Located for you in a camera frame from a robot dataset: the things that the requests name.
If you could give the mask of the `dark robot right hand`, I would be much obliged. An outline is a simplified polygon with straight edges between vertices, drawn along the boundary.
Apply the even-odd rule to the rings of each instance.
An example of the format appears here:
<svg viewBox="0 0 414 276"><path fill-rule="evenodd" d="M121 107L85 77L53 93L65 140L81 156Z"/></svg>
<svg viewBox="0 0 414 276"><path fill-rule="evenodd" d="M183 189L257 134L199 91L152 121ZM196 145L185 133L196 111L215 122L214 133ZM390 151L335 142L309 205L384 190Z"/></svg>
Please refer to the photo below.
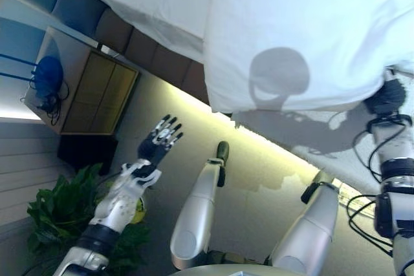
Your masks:
<svg viewBox="0 0 414 276"><path fill-rule="evenodd" d="M398 112L406 100L406 90L396 77L396 67L388 66L385 71L385 80L381 88L371 97L364 100L367 110L371 114L387 116Z"/></svg>

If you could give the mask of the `dark robot left hand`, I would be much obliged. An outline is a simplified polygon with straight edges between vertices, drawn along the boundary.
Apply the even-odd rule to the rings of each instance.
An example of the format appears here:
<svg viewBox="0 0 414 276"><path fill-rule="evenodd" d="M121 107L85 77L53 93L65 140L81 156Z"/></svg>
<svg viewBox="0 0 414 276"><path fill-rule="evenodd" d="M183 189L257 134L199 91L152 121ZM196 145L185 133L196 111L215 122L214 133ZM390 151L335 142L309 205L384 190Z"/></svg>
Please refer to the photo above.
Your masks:
<svg viewBox="0 0 414 276"><path fill-rule="evenodd" d="M181 127L176 116L165 115L138 146L138 159L158 165L184 135L183 132L179 133Z"/></svg>

